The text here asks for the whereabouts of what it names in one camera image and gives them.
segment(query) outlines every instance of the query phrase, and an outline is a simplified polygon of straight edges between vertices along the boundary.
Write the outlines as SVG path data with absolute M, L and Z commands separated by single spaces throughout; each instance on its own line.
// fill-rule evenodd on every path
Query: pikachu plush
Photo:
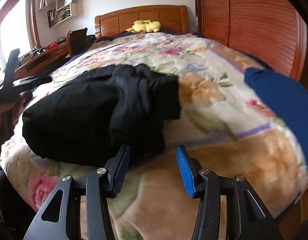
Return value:
M 152 32 L 158 32 L 161 28 L 161 23 L 158 21 L 143 21 L 139 20 L 134 22 L 134 25 L 132 28 L 127 29 L 126 31 L 128 33 L 152 33 Z

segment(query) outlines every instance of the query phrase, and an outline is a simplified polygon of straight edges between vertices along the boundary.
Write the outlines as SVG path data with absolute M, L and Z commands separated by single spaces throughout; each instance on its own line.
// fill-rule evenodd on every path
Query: black cloth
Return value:
M 23 136 L 42 158 L 104 166 L 122 144 L 133 164 L 164 150 L 163 120 L 179 119 L 176 76 L 144 65 L 84 72 L 23 113 Z
M 15 239 L 23 239 L 36 212 L 20 197 L 4 171 L 0 171 L 0 215 Z
M 0 217 L 0 240 L 15 240 L 15 238 L 11 236 L 7 228 L 2 223 L 1 217 Z

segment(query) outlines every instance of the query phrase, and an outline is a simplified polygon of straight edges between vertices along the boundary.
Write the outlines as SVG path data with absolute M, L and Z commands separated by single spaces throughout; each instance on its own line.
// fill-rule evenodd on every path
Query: wooden chair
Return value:
M 67 33 L 67 50 L 72 58 L 86 49 L 87 28 Z

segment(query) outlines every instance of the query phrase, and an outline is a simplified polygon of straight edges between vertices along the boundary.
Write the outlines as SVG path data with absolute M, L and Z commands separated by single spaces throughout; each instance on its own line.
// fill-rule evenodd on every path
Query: bedspread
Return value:
M 183 188 L 175 157 L 179 144 L 218 175 L 244 175 L 274 217 L 306 190 L 308 171 L 297 139 L 243 81 L 246 68 L 262 66 L 212 40 L 191 34 L 148 33 L 96 43 L 56 70 L 53 82 L 40 86 L 30 105 L 84 71 L 140 63 L 179 76 L 182 111 L 180 120 L 164 124 L 165 151 L 130 170 L 122 192 L 108 200 L 117 239 L 191 238 L 198 200 L 189 198 Z M 36 156 L 22 137 L 22 118 L 15 135 L 2 146 L 0 165 L 35 210 L 62 176 L 77 178 L 95 169 Z M 81 203 L 85 238 L 84 198 Z M 226 222 L 221 213 L 220 239 Z

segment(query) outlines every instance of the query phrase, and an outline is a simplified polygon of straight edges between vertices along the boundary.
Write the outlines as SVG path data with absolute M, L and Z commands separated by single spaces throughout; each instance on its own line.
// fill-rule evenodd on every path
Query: wooden wardrobe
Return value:
M 307 27 L 288 0 L 196 0 L 199 32 L 299 80 Z

